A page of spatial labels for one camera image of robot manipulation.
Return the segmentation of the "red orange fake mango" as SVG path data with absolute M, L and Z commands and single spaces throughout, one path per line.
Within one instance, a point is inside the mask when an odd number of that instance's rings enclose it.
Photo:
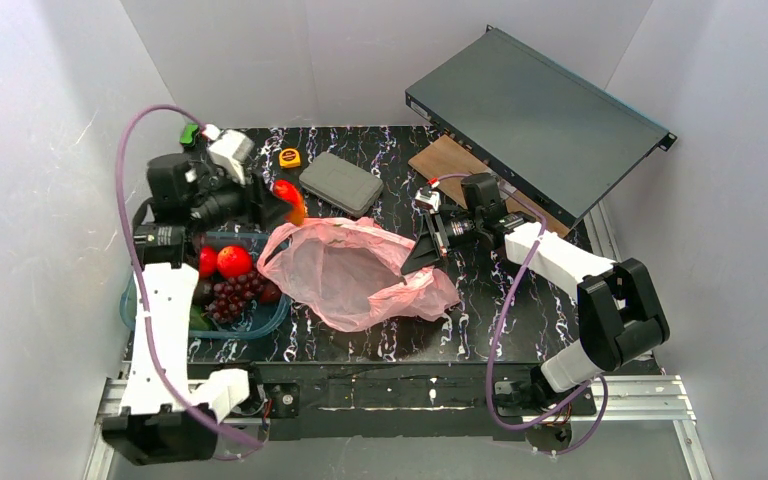
M 290 207 L 283 219 L 295 226 L 301 226 L 307 218 L 307 208 L 300 190 L 291 182 L 281 179 L 274 183 L 272 192 Z

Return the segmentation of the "pink plastic bag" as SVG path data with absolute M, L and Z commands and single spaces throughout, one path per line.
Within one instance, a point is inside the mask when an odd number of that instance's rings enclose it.
M 368 217 L 307 218 L 271 233 L 257 269 L 341 332 L 363 331 L 393 317 L 435 321 L 460 296 L 437 268 L 401 272 L 414 246 Z

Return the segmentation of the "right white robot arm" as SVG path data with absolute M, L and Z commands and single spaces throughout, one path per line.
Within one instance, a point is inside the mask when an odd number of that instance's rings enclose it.
M 457 248 L 480 243 L 503 250 L 522 272 L 532 271 L 573 296 L 579 338 L 532 369 L 527 381 L 493 388 L 494 407 L 546 408 L 599 374 L 613 372 L 665 343 L 670 328 L 646 266 L 583 250 L 548 231 L 532 208 L 511 212 L 490 173 L 459 175 L 465 207 L 442 202 L 440 179 L 421 187 L 414 203 L 423 227 L 402 265 L 405 274 L 440 263 Z

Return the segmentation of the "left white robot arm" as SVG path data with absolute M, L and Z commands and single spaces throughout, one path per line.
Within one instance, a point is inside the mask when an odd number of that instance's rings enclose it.
M 223 422 L 250 398 L 249 373 L 224 369 L 189 385 L 194 240 L 234 219 L 266 228 L 292 207 L 234 158 L 166 154 L 148 162 L 146 178 L 149 197 L 134 214 L 120 212 L 137 307 L 128 381 L 101 436 L 137 466 L 209 460 L 221 438 L 255 452 L 261 441 Z

